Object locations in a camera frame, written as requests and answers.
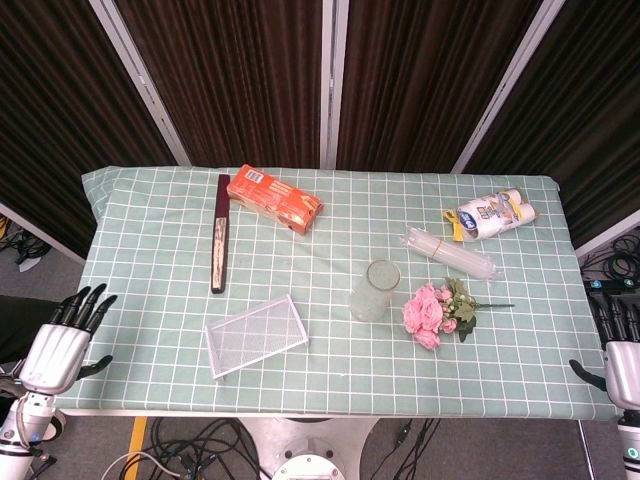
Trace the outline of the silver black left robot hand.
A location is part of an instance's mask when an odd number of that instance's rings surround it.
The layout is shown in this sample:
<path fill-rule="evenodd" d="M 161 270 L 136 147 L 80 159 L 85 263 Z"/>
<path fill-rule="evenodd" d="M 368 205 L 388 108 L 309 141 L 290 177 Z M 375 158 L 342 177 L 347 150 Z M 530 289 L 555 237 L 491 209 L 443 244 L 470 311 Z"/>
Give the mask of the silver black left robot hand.
<path fill-rule="evenodd" d="M 113 360 L 110 354 L 84 365 L 88 346 L 105 314 L 117 300 L 115 295 L 100 301 L 104 283 L 84 287 L 63 300 L 39 329 L 22 364 L 19 380 L 25 389 L 42 395 L 59 395 L 85 377 L 104 370 Z"/>

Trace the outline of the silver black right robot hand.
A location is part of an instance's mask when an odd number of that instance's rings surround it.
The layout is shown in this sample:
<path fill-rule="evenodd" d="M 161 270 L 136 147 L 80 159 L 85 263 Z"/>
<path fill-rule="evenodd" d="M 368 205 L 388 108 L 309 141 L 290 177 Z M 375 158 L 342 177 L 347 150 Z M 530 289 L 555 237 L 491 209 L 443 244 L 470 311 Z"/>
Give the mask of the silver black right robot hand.
<path fill-rule="evenodd" d="M 628 307 L 606 292 L 604 304 L 590 294 L 587 299 L 604 354 L 605 376 L 588 372 L 574 359 L 569 365 L 623 411 L 621 425 L 640 427 L 640 308 Z"/>

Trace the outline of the pink artificial flower bouquet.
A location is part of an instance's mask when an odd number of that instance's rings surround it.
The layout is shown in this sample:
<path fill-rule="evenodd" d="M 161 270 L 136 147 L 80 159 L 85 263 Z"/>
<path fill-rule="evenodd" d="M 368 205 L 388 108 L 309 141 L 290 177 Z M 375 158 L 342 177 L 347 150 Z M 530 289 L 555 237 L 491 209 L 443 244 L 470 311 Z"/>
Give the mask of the pink artificial flower bouquet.
<path fill-rule="evenodd" d="M 446 278 L 440 287 L 423 285 L 405 303 L 403 325 L 418 344 L 433 351 L 440 346 L 442 335 L 457 334 L 464 342 L 477 326 L 477 311 L 513 307 L 480 303 L 461 279 Z"/>

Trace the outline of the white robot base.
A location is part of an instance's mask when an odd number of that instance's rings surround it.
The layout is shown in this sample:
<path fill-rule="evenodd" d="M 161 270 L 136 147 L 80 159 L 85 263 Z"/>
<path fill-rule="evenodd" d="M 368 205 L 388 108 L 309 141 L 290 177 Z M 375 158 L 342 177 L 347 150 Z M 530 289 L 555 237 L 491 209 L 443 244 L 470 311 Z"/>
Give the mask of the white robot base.
<path fill-rule="evenodd" d="M 376 417 L 241 420 L 271 480 L 360 480 L 361 457 Z"/>

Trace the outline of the textured clear glass vase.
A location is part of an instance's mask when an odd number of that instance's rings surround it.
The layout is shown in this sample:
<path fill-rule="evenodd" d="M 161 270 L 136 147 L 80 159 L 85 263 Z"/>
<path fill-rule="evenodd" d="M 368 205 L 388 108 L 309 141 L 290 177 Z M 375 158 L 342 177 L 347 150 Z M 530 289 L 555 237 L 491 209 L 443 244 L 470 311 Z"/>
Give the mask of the textured clear glass vase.
<path fill-rule="evenodd" d="M 390 260 L 371 262 L 350 294 L 350 311 L 361 322 L 378 320 L 400 282 L 400 271 Z"/>

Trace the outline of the black box with teal lights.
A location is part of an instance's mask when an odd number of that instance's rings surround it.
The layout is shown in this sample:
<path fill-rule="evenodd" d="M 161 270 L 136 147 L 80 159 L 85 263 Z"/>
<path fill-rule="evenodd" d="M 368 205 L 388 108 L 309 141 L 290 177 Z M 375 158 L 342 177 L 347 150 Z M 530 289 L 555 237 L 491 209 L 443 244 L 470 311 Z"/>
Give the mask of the black box with teal lights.
<path fill-rule="evenodd" d="M 640 301 L 640 283 L 631 278 L 614 280 L 585 280 L 584 288 L 588 293 L 607 293 L 610 296 L 627 296 L 632 301 Z"/>

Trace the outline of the dark brown folded fan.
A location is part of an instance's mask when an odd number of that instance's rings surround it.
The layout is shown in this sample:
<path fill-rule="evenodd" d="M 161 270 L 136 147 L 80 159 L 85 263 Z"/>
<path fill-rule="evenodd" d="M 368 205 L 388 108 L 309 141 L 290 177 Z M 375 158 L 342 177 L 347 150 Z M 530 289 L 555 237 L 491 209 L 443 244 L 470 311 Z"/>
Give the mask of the dark brown folded fan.
<path fill-rule="evenodd" d="M 210 287 L 213 294 L 223 293 L 226 286 L 230 210 L 227 187 L 230 180 L 228 174 L 220 174 L 218 177 L 211 254 Z"/>

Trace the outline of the bundle of clear straws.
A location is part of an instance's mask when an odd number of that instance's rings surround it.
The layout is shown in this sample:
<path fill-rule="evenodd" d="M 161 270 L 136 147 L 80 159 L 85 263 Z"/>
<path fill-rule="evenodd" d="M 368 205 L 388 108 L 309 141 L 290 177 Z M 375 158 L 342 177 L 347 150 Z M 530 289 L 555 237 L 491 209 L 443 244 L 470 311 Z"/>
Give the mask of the bundle of clear straws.
<path fill-rule="evenodd" d="M 492 280 L 499 275 L 497 265 L 486 255 L 444 241 L 425 230 L 409 227 L 402 243 L 427 259 L 478 280 Z"/>

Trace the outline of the dark brown partition panel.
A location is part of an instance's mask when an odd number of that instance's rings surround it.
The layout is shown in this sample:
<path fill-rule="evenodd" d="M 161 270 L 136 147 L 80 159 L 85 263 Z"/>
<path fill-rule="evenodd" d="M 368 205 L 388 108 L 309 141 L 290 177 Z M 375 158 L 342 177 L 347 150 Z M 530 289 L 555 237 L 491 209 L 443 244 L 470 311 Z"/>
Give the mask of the dark brown partition panel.
<path fill-rule="evenodd" d="M 640 209 L 640 0 L 565 0 L 463 168 L 546 175 L 581 247 Z"/>
<path fill-rule="evenodd" d="M 448 173 L 542 0 L 350 0 L 337 167 Z"/>
<path fill-rule="evenodd" d="M 86 257 L 82 175 L 174 163 L 88 0 L 0 0 L 0 204 Z"/>
<path fill-rule="evenodd" d="M 321 164 L 323 0 L 89 0 L 177 163 Z"/>

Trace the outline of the orange cardboard snack box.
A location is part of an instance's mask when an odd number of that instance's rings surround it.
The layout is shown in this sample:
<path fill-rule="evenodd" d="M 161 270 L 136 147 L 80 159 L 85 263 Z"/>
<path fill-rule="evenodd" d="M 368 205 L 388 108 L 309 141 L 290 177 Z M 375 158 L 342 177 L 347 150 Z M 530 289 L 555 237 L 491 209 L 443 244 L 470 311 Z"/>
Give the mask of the orange cardboard snack box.
<path fill-rule="evenodd" d="M 323 209 L 315 195 L 244 164 L 227 185 L 231 200 L 305 235 Z"/>

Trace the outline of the green white checked tablecloth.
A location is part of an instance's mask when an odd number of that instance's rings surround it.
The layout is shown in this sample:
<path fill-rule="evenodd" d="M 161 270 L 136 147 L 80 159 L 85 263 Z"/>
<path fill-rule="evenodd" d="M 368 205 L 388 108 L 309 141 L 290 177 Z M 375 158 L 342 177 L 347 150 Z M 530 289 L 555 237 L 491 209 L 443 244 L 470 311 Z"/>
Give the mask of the green white checked tablecloth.
<path fill-rule="evenodd" d="M 534 417 L 606 420 L 615 407 L 582 382 L 571 359 L 603 370 L 600 341 L 559 199 L 548 177 L 398 174 L 280 169 L 315 194 L 321 214 L 305 235 L 233 205 L 227 286 L 210 291 L 219 172 L 107 167 L 85 175 L 98 227 L 82 283 L 106 283 L 116 303 L 87 354 L 110 354 L 102 373 L 77 383 L 67 409 L 171 414 Z M 444 210 L 515 188 L 537 217 L 476 244 L 496 280 L 468 280 L 480 312 L 460 342 L 429 351 L 402 324 L 402 309 L 445 266 L 401 242 L 408 227 L 450 234 Z M 368 265 L 390 260 L 400 282 L 385 313 L 357 321 L 350 294 Z M 310 341 L 215 382 L 208 323 L 289 294 Z"/>

